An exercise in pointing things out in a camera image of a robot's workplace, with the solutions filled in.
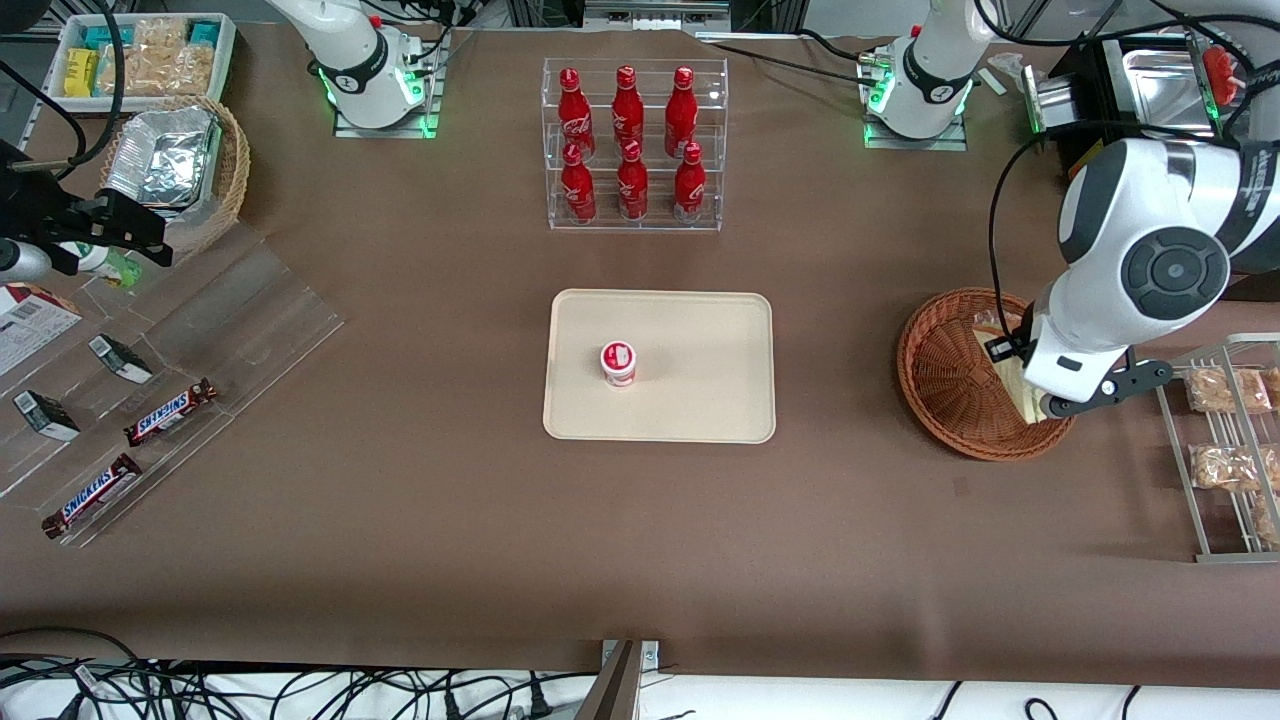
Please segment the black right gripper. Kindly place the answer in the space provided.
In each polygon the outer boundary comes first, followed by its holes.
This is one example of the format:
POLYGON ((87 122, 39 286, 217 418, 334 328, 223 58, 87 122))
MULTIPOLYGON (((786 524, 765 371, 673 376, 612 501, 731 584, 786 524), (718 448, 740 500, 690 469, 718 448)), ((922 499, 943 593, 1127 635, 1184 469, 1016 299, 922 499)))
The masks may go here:
POLYGON ((4 275, 76 275, 81 256, 64 243, 88 243, 93 225, 110 245, 127 247, 169 268, 174 250, 164 243, 165 220, 150 208, 114 188, 95 200, 68 193, 47 172, 12 168, 27 156, 1 141, 1 272, 4 275))

